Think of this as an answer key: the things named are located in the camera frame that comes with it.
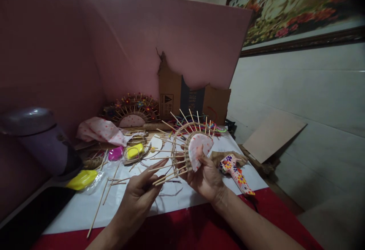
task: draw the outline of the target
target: person's left hand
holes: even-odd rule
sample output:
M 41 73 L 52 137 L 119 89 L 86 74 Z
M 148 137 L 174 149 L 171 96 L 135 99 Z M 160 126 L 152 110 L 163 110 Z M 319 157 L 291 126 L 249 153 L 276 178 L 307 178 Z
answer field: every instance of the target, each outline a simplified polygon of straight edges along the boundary
M 129 238 L 141 227 L 162 188 L 162 185 L 154 186 L 152 183 L 163 176 L 154 175 L 158 170 L 149 170 L 164 166 L 167 161 L 168 159 L 161 160 L 140 175 L 130 178 L 122 202 L 111 222 L 124 236 Z

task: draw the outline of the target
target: polka dot cloth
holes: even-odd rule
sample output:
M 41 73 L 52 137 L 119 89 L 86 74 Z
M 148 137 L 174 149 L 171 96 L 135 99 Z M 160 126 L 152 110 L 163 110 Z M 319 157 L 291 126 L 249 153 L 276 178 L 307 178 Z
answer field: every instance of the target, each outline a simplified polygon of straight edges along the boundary
M 191 166 L 194 170 L 194 172 L 196 172 L 199 167 L 202 165 L 200 163 L 200 161 L 198 160 L 198 156 L 197 156 L 197 151 L 198 151 L 198 147 L 200 147 L 201 145 L 203 145 L 203 152 L 205 155 L 208 155 L 209 151 L 211 150 L 212 146 L 213 146 L 213 140 L 208 137 L 205 134 L 195 134 L 193 136 L 193 138 L 190 141 L 189 144 L 189 158 L 190 158 L 190 163 Z
M 132 114 L 124 117 L 121 120 L 119 127 L 142 127 L 145 123 L 146 122 L 142 117 Z
M 99 117 L 92 117 L 82 122 L 79 125 L 76 137 L 85 142 L 97 140 L 124 147 L 132 138 L 132 136 L 125 136 L 111 121 Z

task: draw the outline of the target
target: hand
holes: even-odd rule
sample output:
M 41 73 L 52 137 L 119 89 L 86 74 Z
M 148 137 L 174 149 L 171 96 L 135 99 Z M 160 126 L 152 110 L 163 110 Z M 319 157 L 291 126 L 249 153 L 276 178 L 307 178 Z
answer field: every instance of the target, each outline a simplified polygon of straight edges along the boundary
M 227 188 L 212 160 L 203 153 L 203 146 L 198 148 L 198 160 L 202 165 L 196 172 L 189 171 L 180 177 L 214 205 L 222 199 Z
M 119 232 L 130 238 L 142 225 L 162 185 L 153 186 L 152 183 L 162 178 L 154 175 L 158 170 L 149 171 L 164 166 L 168 159 L 159 161 L 143 171 L 139 176 L 130 178 L 122 202 L 111 224 Z

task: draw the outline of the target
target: red tablecloth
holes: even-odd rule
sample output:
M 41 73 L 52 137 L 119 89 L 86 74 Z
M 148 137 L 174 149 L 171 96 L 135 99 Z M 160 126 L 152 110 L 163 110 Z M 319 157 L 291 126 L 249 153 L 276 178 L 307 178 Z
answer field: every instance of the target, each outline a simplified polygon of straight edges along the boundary
M 322 249 L 283 202 L 269 188 L 255 191 L 259 213 L 285 231 L 306 249 Z M 251 208 L 243 195 L 240 198 Z M 85 249 L 103 228 L 41 236 L 33 246 L 39 249 Z M 210 204 L 148 217 L 125 249 L 246 249 Z

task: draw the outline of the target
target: pink wall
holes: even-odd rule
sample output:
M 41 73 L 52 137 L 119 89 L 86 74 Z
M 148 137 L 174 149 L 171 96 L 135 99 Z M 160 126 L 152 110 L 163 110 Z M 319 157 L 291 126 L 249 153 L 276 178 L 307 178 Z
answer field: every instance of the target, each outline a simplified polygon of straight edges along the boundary
M 251 11 L 188 0 L 79 0 L 108 100 L 158 97 L 159 57 L 197 89 L 228 89 Z
M 77 0 L 0 0 L 0 112 L 53 110 L 74 138 L 105 102 Z M 49 174 L 18 142 L 1 136 L 0 219 Z

